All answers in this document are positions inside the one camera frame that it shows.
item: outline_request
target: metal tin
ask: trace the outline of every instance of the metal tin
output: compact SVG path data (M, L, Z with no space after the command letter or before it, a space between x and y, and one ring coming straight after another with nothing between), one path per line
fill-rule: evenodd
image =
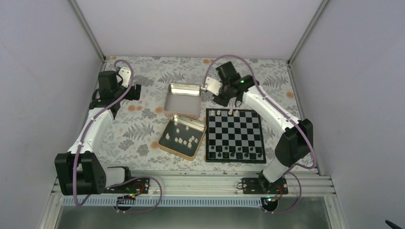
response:
M160 136L159 148L186 160L193 161L203 142L206 129L207 126L204 123L179 114L173 114ZM197 139L197 142L193 139L191 141L191 147L188 147L189 140L192 136ZM175 138L181 138L182 142L175 142Z
M200 118L201 95L199 85L169 84L164 105L166 117L177 113L192 119Z

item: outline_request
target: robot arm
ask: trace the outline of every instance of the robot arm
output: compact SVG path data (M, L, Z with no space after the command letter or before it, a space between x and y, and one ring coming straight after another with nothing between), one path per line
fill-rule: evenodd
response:
M79 155L79 164L82 169L77 171L77 194L101 194L106 187L121 183L128 177L128 170L124 167L102 167L94 153L99 151L101 141L111 126L120 108L120 103L116 103L110 109L105 110L97 119L94 119L94 116L127 90L130 86L129 80L130 70L127 68L121 68L119 72L104 71L98 75L99 89L93 94L84 128L67 153L58 154L55 158L56 173L64 195L73 194L73 161L79 144L82 144ZM140 89L141 86L138 84L131 86L129 93L124 98L138 100ZM85 127L91 120L94 120L94 122L89 127L81 143L80 140L85 132Z
M259 183L263 191L267 192L294 163L309 153L306 142L292 122L298 124L311 144L313 144L312 123L308 119L301 121L291 115L266 93L263 96L255 86L252 76L240 77L231 62L216 69L221 81L208 77L204 86L207 91L214 94L213 101L227 106L229 100L236 97L238 101L244 102L258 112L281 135L275 148L276 158L259 174ZM286 119L280 111L289 115L289 119Z
M313 143L312 123L308 120L299 120L297 117L290 116L286 119L280 111L289 114L272 98L258 91L255 87L252 76L240 77L231 62L225 63L216 68L221 81L213 78L207 78L204 86L207 91L214 94L213 101L223 106L227 106L231 98L236 97L240 102L256 110L267 122L271 123L275 130L281 134L280 141L275 148L276 158L259 173L259 183L264 192L274 188L274 184L284 175L284 173L293 166L298 160L309 153L309 148L303 140L301 134L291 123L294 121L303 130L311 144ZM115 71L104 71L98 76L100 88L99 98L93 96L93 101L89 106L89 114L85 126L94 115L107 107L129 87L130 71L121 68L119 73ZM140 96L140 85L131 87L129 93L124 97L129 100L138 100ZM270 100L278 109L266 101ZM110 125L112 124L120 104L116 103L113 107L105 110L87 131L82 143L82 150L79 155L79 164L81 171L77 171L76 187L78 195L101 194L106 187L112 184L121 183L130 177L129 169L124 167L103 168L99 163L94 152L99 151L101 141ZM67 153L58 154L55 158L56 172L59 178L61 191L64 195L73 194L73 161L75 153L84 130Z

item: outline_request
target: white wall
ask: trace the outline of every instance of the white wall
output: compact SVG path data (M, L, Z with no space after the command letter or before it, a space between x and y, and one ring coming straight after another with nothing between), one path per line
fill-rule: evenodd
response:
M405 1L333 0L293 73L352 229L405 228Z
M0 8L0 225L36 228L101 62L66 0Z
M321 0L77 0L105 55L289 59Z

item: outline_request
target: floral tablecloth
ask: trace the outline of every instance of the floral tablecloth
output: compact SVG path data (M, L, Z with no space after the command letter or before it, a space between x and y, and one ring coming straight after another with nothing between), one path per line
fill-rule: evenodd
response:
M185 57L128 57L110 56L106 70L113 70L117 59L128 61L135 71L135 83L142 85L139 101L124 100L110 126L101 151L97 153L100 162L109 166L129 166L131 170L176 170L176 171L260 171L264 164L244 163L206 163L205 139L194 161L187 161L159 149L158 139L164 130L168 118L163 107L169 83L192 83L201 85L208 65L213 59ZM248 68L239 60L224 59L218 66L232 61L241 76L249 74ZM258 81L282 107L299 117L287 63L283 60L247 60L252 66ZM217 77L214 68L211 77ZM205 123L205 108L220 108L212 102L212 94L204 93L200 121ZM240 109L250 109L242 104ZM262 119L267 164L275 157L274 147L279 135ZM306 156L301 160L310 165L312 160Z

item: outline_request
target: chessboard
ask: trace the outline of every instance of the chessboard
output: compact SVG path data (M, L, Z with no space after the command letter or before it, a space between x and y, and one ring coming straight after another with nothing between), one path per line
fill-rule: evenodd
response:
M266 163L256 111L207 108L206 112L206 162Z

